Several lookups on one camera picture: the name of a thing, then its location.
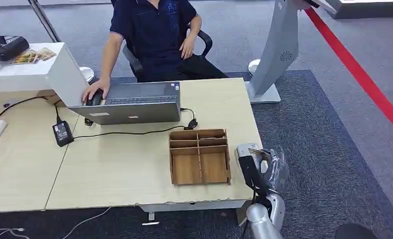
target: man's left hand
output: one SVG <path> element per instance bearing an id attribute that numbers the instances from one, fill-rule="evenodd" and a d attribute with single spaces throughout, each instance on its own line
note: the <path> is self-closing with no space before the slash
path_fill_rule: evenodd
<path id="1" fill-rule="evenodd" d="M 182 51 L 182 58 L 186 60 L 193 55 L 193 48 L 195 47 L 196 36 L 190 33 L 186 39 L 184 39 L 179 51 Z"/>

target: black chair armrest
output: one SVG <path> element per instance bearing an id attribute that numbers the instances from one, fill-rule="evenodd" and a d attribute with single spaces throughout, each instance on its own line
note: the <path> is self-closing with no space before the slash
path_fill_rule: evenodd
<path id="1" fill-rule="evenodd" d="M 201 56 L 205 57 L 212 48 L 212 39 L 202 30 L 199 31 L 198 36 L 205 42 L 205 49 L 201 54 Z"/>
<path id="2" fill-rule="evenodd" d="M 139 62 L 139 60 L 133 55 L 133 53 L 129 50 L 128 46 L 123 47 L 123 54 L 125 57 L 129 60 L 130 65 L 132 66 L 132 69 L 135 72 L 141 72 L 143 71 L 142 65 Z"/>

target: person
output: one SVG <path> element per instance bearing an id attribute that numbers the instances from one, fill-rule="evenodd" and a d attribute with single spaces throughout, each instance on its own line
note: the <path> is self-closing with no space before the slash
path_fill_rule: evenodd
<path id="1" fill-rule="evenodd" d="M 83 101 L 101 89 L 103 99 L 125 39 L 142 64 L 139 82 L 227 78 L 208 60 L 193 54 L 202 18 L 188 0 L 117 0 L 110 33 L 103 50 L 99 81 L 83 93 Z"/>

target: laptop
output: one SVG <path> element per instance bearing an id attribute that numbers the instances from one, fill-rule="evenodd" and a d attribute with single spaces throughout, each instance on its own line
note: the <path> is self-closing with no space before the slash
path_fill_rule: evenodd
<path id="1" fill-rule="evenodd" d="M 101 125 L 180 121 L 179 82 L 113 84 L 101 99 L 69 109 Z"/>

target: plastic bag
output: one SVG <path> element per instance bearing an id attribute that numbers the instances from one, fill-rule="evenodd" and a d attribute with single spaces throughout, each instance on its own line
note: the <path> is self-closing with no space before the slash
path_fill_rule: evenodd
<path id="1" fill-rule="evenodd" d="M 283 192 L 289 176 L 289 168 L 282 147 L 273 146 L 262 150 L 250 149 L 250 152 L 256 156 L 257 169 L 263 183 L 279 194 Z"/>

